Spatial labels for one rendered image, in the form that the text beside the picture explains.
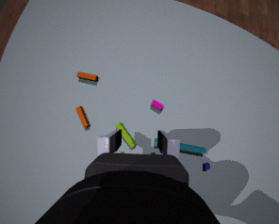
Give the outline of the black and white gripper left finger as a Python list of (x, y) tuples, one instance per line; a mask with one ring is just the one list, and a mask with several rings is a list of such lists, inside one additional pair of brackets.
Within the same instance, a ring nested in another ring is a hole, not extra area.
[(116, 152), (122, 145), (122, 129), (97, 137), (97, 157), (104, 152)]

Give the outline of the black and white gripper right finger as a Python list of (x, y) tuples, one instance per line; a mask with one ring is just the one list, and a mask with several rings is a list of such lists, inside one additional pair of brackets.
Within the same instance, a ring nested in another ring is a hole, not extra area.
[(180, 140), (178, 138), (172, 138), (164, 131), (158, 131), (157, 146), (161, 153), (173, 155), (179, 160)]

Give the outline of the magenta rod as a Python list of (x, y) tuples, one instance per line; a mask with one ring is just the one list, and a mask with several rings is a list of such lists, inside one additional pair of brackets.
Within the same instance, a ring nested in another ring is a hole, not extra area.
[(161, 110), (161, 108), (163, 107), (163, 104), (160, 104), (159, 102), (157, 102), (156, 100), (153, 100), (153, 102), (151, 103), (152, 106), (154, 106), (155, 108), (157, 108), (158, 110)]

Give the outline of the turquoise rod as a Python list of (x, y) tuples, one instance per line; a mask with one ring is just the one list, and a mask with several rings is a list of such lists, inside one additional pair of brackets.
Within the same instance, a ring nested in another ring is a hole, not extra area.
[[(155, 145), (157, 145), (157, 138), (155, 140)], [(198, 153), (204, 153), (204, 154), (205, 154), (205, 151), (206, 151), (205, 148), (191, 146), (191, 145), (182, 144), (182, 143), (180, 143), (180, 150), (188, 151), (188, 152), (198, 152)]]

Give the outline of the orange rectangular rod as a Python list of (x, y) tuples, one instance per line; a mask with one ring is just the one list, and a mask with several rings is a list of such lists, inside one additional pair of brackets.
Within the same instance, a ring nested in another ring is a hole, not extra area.
[(83, 79), (88, 79), (91, 81), (96, 81), (98, 80), (98, 76), (94, 74), (89, 74), (89, 73), (84, 73), (84, 72), (78, 72), (77, 73), (78, 78), (83, 78)]
[(83, 125), (83, 128), (89, 126), (90, 124), (89, 124), (88, 119), (86, 117), (86, 114), (85, 114), (85, 112), (83, 110), (83, 107), (79, 106), (75, 110), (77, 112), (78, 117), (80, 118), (80, 121), (81, 121), (81, 123)]

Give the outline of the lime green rod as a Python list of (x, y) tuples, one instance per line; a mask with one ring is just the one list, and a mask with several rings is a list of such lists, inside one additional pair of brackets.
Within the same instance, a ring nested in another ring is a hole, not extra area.
[(122, 136), (126, 140), (126, 142), (129, 144), (129, 146), (132, 148), (136, 145), (136, 142), (133, 140), (133, 138), (127, 133), (127, 131), (124, 129), (123, 125), (119, 122), (115, 125), (117, 129), (122, 129)]

